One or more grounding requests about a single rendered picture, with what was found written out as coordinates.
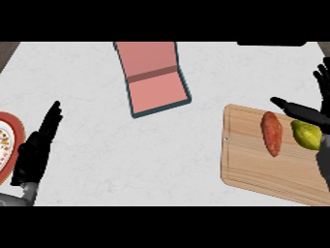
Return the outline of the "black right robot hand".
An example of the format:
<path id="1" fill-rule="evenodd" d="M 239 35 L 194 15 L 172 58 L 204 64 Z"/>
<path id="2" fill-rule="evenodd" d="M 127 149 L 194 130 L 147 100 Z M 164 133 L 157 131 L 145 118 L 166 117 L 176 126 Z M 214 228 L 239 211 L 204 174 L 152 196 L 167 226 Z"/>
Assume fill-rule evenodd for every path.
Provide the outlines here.
<path id="1" fill-rule="evenodd" d="M 322 95 L 320 109 L 306 107 L 278 97 L 272 97 L 270 102 L 282 108 L 289 117 L 313 124 L 320 128 L 323 134 L 330 135 L 330 57 L 323 58 L 323 63 L 317 66 L 313 75 Z"/>

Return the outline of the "wooden cutting board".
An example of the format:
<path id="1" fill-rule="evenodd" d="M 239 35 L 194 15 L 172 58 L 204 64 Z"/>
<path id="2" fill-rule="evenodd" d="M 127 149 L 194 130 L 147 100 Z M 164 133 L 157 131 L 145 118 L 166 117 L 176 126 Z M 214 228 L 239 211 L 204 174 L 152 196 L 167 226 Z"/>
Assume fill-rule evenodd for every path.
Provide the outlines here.
<path id="1" fill-rule="evenodd" d="M 307 205 L 330 205 L 330 193 L 316 164 L 316 151 L 294 139 L 292 118 L 278 113 L 282 124 L 281 153 L 267 151 L 261 118 L 264 110 L 228 105 L 223 113 L 220 177 L 235 187 Z"/>

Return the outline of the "orange sweet potato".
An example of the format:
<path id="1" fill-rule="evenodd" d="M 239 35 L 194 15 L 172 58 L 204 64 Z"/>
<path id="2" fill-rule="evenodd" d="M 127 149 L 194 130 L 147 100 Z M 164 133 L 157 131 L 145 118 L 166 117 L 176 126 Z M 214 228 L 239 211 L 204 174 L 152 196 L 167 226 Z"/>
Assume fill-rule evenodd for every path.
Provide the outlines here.
<path id="1" fill-rule="evenodd" d="M 284 128 L 273 112 L 263 115 L 260 127 L 267 151 L 276 157 L 282 147 Z"/>

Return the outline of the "yellow-green pear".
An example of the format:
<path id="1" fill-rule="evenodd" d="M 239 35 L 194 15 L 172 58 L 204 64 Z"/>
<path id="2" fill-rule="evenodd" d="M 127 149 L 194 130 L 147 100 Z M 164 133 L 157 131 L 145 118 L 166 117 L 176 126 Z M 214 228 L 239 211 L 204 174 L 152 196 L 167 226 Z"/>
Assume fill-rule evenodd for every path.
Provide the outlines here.
<path id="1" fill-rule="evenodd" d="M 301 120 L 294 120 L 291 126 L 298 145 L 309 150 L 317 150 L 322 141 L 322 131 L 319 127 Z"/>

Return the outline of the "pink box with teal rim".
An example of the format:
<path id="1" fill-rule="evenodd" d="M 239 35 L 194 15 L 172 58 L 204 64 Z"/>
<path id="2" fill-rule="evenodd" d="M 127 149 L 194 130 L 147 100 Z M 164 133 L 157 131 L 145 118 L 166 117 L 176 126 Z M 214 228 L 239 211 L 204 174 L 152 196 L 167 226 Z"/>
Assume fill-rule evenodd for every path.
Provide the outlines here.
<path id="1" fill-rule="evenodd" d="M 139 118 L 192 102 L 176 42 L 114 42 L 130 114 Z"/>

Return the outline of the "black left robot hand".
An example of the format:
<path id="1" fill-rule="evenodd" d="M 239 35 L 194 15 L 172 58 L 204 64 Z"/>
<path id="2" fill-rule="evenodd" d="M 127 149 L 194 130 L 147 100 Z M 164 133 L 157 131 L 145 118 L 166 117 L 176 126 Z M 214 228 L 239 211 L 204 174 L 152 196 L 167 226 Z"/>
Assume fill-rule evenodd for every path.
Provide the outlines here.
<path id="1" fill-rule="evenodd" d="M 61 102 L 57 101 L 45 115 L 39 130 L 30 134 L 26 143 L 20 145 L 12 186 L 40 183 L 49 161 L 51 145 L 63 119 Z"/>

